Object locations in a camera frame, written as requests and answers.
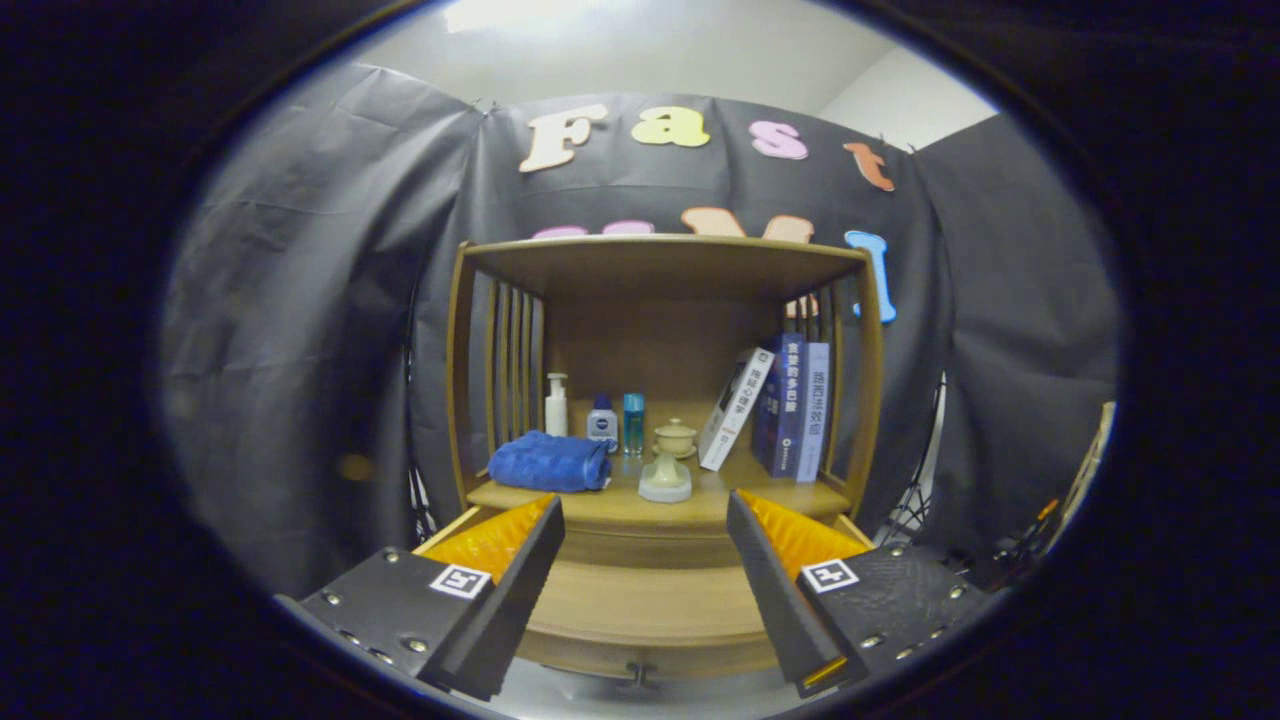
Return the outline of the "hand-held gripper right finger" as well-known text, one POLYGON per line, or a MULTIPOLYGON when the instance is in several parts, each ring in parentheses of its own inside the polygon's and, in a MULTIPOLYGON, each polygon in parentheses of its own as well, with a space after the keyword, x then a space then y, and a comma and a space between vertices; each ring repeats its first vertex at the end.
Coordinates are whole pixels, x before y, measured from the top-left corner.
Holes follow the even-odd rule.
POLYGON ((726 527, 803 698, 908 667, 995 603, 929 550, 872 546, 746 491, 730 495, 726 527))

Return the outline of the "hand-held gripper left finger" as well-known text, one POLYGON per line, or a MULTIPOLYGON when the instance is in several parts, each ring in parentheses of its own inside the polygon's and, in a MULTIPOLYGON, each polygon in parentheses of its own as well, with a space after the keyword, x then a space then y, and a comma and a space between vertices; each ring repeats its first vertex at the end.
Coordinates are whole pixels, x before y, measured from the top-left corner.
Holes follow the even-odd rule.
POLYGON ((375 551, 276 603, 375 673, 479 701, 498 694, 566 536, 561 497, 471 512, 419 550, 375 551))

